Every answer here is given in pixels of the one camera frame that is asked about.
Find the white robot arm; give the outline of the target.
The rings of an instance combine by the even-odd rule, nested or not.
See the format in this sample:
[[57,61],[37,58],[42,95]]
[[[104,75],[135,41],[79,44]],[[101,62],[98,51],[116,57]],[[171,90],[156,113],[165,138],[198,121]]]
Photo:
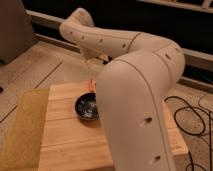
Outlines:
[[83,8],[60,25],[87,59],[112,58],[96,79],[101,124],[116,171],[176,171],[163,112],[185,67],[181,47],[145,32],[101,29]]

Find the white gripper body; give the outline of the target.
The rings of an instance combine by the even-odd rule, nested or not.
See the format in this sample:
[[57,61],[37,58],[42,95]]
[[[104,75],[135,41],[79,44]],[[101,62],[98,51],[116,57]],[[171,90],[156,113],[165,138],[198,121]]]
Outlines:
[[88,48],[80,47],[80,53],[85,58],[86,62],[89,62],[93,58],[101,59],[103,61],[106,60],[105,54],[98,53],[98,52],[90,50]]

